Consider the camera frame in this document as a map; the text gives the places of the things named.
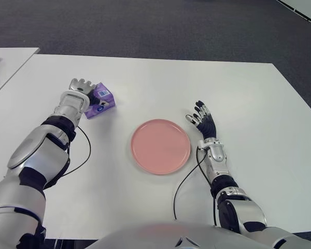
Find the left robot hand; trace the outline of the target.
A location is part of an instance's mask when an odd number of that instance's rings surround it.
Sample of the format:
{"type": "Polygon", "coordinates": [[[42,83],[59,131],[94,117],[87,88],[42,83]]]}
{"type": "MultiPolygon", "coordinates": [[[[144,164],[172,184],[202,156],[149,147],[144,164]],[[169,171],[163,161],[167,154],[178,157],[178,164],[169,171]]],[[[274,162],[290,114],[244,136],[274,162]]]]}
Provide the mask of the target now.
{"type": "Polygon", "coordinates": [[[69,90],[79,91],[89,98],[90,105],[99,105],[100,99],[95,96],[96,85],[84,79],[74,78],[71,80],[69,90]]]}

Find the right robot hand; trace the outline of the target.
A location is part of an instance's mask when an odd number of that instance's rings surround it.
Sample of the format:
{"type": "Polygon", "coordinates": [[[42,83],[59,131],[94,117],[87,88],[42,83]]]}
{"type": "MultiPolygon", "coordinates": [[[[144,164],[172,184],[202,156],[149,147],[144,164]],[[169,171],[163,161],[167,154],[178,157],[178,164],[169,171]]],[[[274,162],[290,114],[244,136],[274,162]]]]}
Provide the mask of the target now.
{"type": "Polygon", "coordinates": [[[216,125],[208,107],[202,101],[197,101],[194,109],[196,113],[193,115],[187,114],[186,120],[201,132],[204,140],[216,139],[216,125]]]}

